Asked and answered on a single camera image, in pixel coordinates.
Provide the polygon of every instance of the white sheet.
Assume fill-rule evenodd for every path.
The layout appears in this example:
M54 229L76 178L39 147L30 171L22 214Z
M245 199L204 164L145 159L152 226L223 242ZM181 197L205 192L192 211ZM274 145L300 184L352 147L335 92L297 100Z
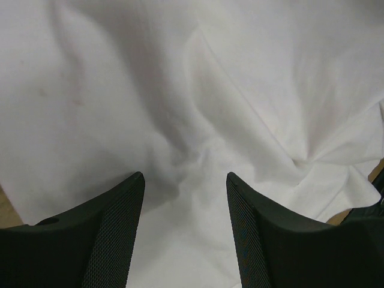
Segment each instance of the white sheet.
M239 287L229 171L320 221L379 199L379 2L2 0L0 183L34 224L141 170L128 287Z

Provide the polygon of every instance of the white fabric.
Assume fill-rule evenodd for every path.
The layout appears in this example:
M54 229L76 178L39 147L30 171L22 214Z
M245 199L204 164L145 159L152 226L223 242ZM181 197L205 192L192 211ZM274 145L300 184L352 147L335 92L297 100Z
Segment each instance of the white fabric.
M2 0L0 183L34 224L140 170L128 286L239 287L228 172L320 221L379 199L369 3Z

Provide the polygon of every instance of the mesh panel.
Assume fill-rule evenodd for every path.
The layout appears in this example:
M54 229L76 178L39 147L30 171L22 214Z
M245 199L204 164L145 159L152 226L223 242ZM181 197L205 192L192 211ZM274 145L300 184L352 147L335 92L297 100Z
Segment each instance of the mesh panel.
M137 189L142 184L105 211L82 288L125 288L143 199Z
M259 228L252 208L231 181L227 189L242 288L271 288Z

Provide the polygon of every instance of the black mesh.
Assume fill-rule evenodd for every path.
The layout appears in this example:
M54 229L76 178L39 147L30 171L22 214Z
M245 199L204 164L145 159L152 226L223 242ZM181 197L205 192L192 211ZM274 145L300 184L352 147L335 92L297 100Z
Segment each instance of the black mesh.
M231 181L227 189L242 288L271 288L259 226L252 207Z
M142 193L135 185L103 215L82 288L125 288L133 253Z

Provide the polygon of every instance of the black plastic part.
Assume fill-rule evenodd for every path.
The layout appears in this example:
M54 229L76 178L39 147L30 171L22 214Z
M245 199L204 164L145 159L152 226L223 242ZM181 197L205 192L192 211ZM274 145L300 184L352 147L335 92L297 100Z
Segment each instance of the black plastic part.
M294 213L235 174L227 195L242 288L383 288L384 220L330 226Z
M0 288L125 288L144 188L137 172L36 226L0 229Z

